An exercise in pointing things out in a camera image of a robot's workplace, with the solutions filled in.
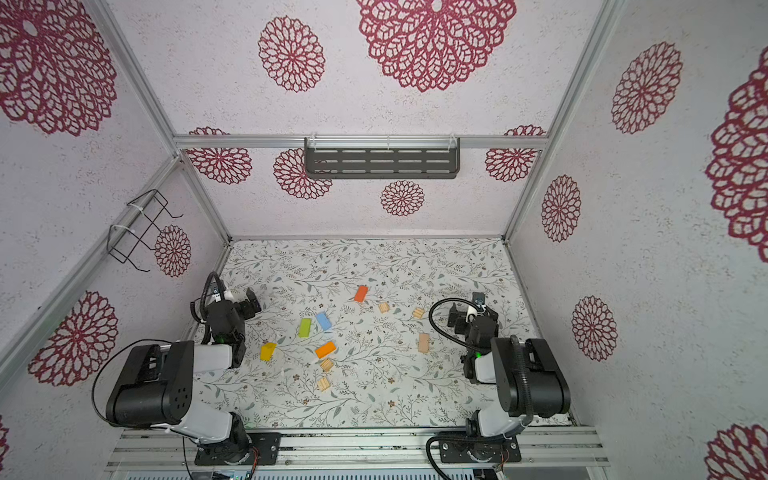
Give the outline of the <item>red wood block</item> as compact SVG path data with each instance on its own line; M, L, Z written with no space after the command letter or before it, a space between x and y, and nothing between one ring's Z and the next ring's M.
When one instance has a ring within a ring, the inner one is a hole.
M365 301L368 291L369 291L369 288L367 286L360 286L354 296L354 301L358 303L363 303Z

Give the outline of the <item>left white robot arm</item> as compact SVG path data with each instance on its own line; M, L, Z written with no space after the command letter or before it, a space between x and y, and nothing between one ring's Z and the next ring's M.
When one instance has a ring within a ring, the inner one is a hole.
M230 291L201 307L210 338L167 346L152 343L129 352L105 406L106 420L131 429L160 429L197 445L198 465L238 465L257 458L242 417L218 410L193 393L194 376L237 369L246 351L245 322L261 311L251 288L237 301Z

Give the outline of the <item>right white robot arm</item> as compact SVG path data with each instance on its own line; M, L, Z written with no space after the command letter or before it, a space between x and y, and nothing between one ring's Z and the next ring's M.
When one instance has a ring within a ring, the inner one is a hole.
M441 461L519 462L517 436L534 418L564 415L571 404L569 387L547 341L502 337L498 315L478 304L465 310L453 304L447 326L463 338L464 377L475 385L494 386L498 401L475 411L458 441L439 442Z

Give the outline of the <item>yellow wood block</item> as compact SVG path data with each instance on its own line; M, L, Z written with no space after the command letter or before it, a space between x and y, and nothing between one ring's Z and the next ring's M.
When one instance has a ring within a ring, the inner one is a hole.
M261 361L269 362L272 360L277 349L276 343L265 343L261 346L259 358Z

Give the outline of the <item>long natural wood block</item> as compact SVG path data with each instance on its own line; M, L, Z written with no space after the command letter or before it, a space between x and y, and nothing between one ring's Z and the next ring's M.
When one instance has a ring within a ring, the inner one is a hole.
M427 354L430 351L430 336L427 333L419 334L418 351L422 354Z

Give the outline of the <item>green wood block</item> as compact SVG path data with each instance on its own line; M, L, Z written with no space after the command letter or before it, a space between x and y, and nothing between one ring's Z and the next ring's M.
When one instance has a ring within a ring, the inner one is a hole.
M298 337L308 338L312 329L312 320L310 318L303 318L299 326Z

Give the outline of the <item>blue wood block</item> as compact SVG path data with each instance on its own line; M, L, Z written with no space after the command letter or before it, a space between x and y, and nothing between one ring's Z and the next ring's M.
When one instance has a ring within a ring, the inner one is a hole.
M329 331L332 328L332 323L326 312L320 312L316 315L316 321L323 331Z

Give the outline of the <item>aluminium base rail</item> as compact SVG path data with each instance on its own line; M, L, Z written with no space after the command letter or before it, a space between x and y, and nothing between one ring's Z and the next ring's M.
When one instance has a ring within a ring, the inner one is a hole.
M471 447L457 428L258 429L256 466L272 470L520 467L600 468L610 464L592 427L530 427L504 446Z

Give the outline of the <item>dark grey wall shelf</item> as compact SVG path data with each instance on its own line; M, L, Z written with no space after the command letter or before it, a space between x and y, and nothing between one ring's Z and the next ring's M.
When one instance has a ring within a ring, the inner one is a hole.
M461 142L344 143L304 140L304 167L313 180L451 180L461 168Z

